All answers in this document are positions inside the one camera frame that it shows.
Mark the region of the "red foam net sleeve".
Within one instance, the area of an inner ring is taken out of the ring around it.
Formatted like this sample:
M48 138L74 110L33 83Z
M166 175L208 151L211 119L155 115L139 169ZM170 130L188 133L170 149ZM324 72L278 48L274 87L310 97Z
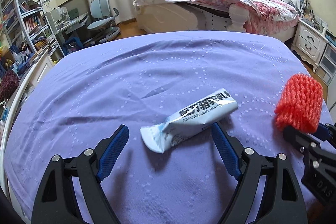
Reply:
M303 133L317 131L323 103L322 85L306 74L295 74L287 81L276 105L275 125L283 131L291 126Z

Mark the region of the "purple tablecloth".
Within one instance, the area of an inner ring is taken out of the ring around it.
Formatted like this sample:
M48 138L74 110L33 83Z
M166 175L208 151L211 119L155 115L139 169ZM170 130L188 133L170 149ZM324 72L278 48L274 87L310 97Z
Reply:
M283 42L245 33L148 34L71 53L23 105L4 154L7 179L30 218L52 156L76 157L125 125L129 140L101 184L120 222L218 223L237 182L210 130L159 154L140 129L223 88L238 104L222 121L228 134L260 155L285 154L301 178L303 156L274 124L295 74L306 69Z

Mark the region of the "clear plastic drawer unit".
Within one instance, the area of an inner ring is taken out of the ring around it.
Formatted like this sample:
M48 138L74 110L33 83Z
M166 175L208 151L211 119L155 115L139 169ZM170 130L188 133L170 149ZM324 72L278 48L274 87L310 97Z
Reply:
M332 43L328 43L316 70L316 74L327 86L329 86L335 76L335 58L335 46Z

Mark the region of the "white study desk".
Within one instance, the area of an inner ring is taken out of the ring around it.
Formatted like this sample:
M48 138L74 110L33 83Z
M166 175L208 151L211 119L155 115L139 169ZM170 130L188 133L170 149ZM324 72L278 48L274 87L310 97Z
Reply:
M60 46L62 53L65 54L63 46L66 42L64 34L72 35L77 37L76 30L83 27L88 20L88 12L77 16L75 19L68 19L66 21L62 20L62 16L59 12L60 8L53 9L52 11L46 12L47 22L49 24L52 34L55 36L57 45Z

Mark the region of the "white milk powder packet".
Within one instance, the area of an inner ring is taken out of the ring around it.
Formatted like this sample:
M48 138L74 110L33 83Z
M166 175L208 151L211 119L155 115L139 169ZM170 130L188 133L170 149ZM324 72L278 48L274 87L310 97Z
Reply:
M151 151L163 154L237 109L236 100L221 88L173 113L161 124L141 127L141 137Z

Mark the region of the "dark red fluffy duster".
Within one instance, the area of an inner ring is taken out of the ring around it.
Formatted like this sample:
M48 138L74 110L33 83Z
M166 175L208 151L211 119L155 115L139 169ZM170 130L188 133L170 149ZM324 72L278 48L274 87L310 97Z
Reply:
M6 72L0 85L0 102L9 99L19 86L19 77L12 71Z

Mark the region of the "light blue desk chair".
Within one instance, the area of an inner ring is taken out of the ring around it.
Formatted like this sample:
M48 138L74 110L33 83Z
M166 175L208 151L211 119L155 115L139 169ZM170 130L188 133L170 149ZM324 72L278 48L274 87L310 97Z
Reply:
M116 39L121 30L116 24L116 18L120 12L118 9L113 9L114 15L109 5L109 0L94 0L90 5L90 13L94 18L94 22L87 26L90 32L95 35L84 42L84 47L94 46L105 42L110 42Z

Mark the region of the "white bookshelf with books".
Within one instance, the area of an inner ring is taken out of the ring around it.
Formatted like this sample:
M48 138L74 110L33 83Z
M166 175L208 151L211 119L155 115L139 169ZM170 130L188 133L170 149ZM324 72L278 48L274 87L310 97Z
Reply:
M42 0L1 0L1 18L5 20L4 32L9 46L26 53L46 49L54 62L64 57Z

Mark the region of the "white nightstand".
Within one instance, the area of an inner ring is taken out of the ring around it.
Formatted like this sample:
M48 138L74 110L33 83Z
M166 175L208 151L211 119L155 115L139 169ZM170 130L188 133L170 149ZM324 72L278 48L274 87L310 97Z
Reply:
M295 51L297 55L308 64L312 65L312 71L318 69L325 48L327 46L327 39L325 36L300 20L297 24L297 30L294 40L291 44L291 51Z

